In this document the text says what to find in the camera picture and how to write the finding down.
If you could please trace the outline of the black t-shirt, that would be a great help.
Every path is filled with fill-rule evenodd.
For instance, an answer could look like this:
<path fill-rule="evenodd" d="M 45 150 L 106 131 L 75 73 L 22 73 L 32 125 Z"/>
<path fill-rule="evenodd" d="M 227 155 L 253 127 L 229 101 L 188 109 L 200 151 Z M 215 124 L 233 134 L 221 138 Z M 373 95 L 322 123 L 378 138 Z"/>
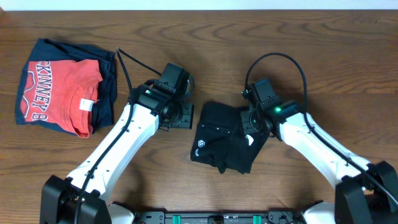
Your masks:
<path fill-rule="evenodd" d="M 209 101 L 203 105 L 197 124 L 190 159 L 216 167 L 220 174 L 226 169 L 250 173 L 252 163 L 269 135 L 244 134 L 240 112 L 226 104 Z"/>

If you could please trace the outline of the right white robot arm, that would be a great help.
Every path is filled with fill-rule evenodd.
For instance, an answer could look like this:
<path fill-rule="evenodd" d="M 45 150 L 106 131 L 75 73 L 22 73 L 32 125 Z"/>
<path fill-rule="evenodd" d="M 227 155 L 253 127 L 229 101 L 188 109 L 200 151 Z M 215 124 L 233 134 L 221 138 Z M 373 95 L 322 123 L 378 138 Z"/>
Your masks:
<path fill-rule="evenodd" d="M 335 190 L 334 203 L 316 202 L 296 223 L 397 223 L 397 172 L 386 161 L 359 156 L 326 133 L 294 101 L 263 101 L 241 112 L 243 133 L 273 135 L 296 149 Z"/>

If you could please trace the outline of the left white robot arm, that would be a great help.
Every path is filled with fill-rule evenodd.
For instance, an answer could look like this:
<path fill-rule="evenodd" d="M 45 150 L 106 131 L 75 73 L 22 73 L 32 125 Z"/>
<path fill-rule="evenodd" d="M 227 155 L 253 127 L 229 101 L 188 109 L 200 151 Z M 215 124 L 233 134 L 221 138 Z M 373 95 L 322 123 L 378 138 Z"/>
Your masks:
<path fill-rule="evenodd" d="M 109 203 L 114 186 L 139 148 L 160 128 L 191 129 L 193 82 L 156 80 L 131 89 L 129 102 L 108 135 L 65 179 L 51 176 L 42 188 L 41 223 L 133 223 L 130 209 Z"/>

